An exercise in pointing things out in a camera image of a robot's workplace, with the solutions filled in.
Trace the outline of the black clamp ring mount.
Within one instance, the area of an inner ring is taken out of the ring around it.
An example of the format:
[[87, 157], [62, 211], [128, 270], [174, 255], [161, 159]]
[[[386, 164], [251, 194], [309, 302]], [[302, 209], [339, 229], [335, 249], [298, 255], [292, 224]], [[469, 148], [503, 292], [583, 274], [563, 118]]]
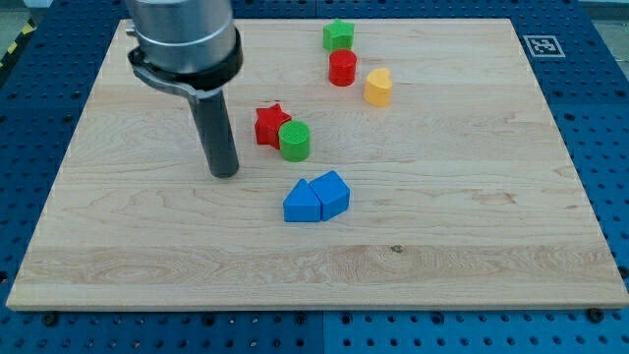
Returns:
[[179, 96], [195, 96], [198, 91], [221, 89], [241, 70], [244, 62], [240, 32], [234, 29], [235, 43], [224, 59], [208, 69], [190, 74], [168, 72], [145, 60], [137, 46], [127, 54], [135, 76], [153, 89]]

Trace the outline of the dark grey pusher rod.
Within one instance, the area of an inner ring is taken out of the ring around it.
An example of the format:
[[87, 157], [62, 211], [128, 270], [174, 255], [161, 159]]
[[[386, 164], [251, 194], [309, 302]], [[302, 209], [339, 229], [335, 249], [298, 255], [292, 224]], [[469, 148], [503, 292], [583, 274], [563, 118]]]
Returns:
[[189, 99], [210, 173], [217, 178], [235, 175], [240, 167], [223, 93]]

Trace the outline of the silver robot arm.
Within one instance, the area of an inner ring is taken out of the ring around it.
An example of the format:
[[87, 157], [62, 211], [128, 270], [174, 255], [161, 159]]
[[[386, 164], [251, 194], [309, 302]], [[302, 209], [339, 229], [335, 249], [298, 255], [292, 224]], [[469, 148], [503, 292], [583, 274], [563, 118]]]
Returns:
[[210, 173], [228, 178], [240, 164], [223, 87], [244, 56], [229, 0], [127, 0], [128, 53], [137, 78], [188, 100]]

